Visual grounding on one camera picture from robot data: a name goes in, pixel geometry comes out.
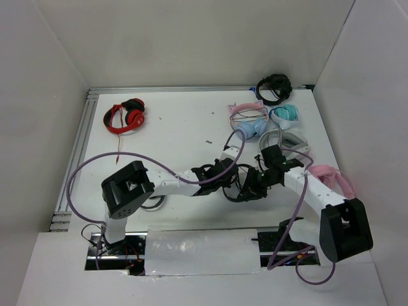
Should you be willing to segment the black wired headphones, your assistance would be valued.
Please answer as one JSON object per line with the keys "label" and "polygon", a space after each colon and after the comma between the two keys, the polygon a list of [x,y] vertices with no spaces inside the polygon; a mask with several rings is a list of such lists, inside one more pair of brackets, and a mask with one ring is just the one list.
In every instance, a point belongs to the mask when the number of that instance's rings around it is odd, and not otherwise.
{"label": "black wired headphones", "polygon": [[249,164],[238,164],[238,172],[233,175],[231,185],[222,188],[224,197],[233,203],[256,201],[266,198],[268,188],[262,187],[259,170]]}

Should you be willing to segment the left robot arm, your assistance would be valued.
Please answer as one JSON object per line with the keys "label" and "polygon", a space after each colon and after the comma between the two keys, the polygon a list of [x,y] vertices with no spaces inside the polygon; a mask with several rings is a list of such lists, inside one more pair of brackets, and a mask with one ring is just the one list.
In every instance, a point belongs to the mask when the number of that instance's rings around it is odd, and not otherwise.
{"label": "left robot arm", "polygon": [[126,224],[150,198],[170,195],[206,196],[222,187],[229,187],[238,173],[230,158],[215,164],[192,168],[172,175],[167,171],[144,167],[133,161],[101,183],[106,203],[103,247],[111,254],[121,253],[126,246]]}

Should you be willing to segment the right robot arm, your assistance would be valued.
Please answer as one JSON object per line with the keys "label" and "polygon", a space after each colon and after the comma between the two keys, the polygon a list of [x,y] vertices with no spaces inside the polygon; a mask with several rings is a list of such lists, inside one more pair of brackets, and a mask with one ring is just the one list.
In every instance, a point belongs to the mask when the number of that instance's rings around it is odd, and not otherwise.
{"label": "right robot arm", "polygon": [[311,165],[287,160],[282,152],[278,145],[261,150],[266,170],[255,174],[249,186],[266,191],[280,184],[300,196],[276,248],[291,250],[303,242],[318,247],[332,263],[371,250],[374,241],[363,202],[337,194],[311,174]]}

